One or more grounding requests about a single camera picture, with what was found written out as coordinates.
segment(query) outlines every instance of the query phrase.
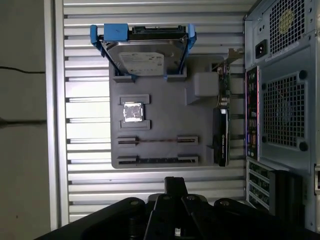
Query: rear i/o panel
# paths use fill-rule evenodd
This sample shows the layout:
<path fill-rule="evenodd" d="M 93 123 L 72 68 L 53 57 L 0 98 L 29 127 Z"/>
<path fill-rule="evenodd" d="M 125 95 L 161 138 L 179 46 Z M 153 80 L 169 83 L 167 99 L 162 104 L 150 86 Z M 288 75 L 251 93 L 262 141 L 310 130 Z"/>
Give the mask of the rear i/o panel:
<path fill-rule="evenodd" d="M 258 67 L 245 74 L 246 155 L 258 160 Z"/>

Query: hard drive label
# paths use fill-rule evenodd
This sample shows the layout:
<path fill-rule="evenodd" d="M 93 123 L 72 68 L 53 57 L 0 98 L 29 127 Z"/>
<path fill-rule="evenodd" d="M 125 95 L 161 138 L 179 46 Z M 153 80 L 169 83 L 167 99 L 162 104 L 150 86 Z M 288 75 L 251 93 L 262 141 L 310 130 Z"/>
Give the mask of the hard drive label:
<path fill-rule="evenodd" d="M 157 52 L 120 52 L 119 57 L 129 74 L 163 76 L 165 56 Z"/>

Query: open computer case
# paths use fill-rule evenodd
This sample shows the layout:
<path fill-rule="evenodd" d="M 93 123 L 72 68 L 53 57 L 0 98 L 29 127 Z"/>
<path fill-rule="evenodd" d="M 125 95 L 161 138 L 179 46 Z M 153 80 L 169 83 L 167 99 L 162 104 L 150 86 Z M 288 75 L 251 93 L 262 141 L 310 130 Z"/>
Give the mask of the open computer case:
<path fill-rule="evenodd" d="M 244 17 L 246 200 L 317 232 L 319 10 L 262 0 Z"/>

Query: gray wall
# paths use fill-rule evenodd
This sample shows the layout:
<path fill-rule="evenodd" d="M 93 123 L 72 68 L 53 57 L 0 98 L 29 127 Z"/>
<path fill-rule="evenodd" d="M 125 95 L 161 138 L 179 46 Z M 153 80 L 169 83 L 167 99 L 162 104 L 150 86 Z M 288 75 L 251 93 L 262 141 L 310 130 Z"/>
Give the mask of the gray wall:
<path fill-rule="evenodd" d="M 45 69 L 43 0 L 0 1 L 0 66 Z M 45 119 L 45 75 L 0 69 L 0 117 Z M 50 230 L 47 128 L 0 129 L 0 239 Z"/>

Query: metal frame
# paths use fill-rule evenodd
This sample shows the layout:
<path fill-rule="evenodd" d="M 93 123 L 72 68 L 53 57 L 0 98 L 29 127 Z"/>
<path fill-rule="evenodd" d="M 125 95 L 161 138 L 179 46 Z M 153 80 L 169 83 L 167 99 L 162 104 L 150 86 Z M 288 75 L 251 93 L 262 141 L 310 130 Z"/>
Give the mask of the metal frame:
<path fill-rule="evenodd" d="M 47 105 L 47 133 L 48 133 L 48 170 L 50 194 L 50 228 L 58 228 L 59 223 L 59 186 L 58 176 L 57 131 L 56 125 L 56 75 L 55 75 L 55 39 L 54 39 L 54 12 L 53 1 L 44 1 L 44 31 L 45 31 L 45 77 L 46 77 L 46 105 Z"/>

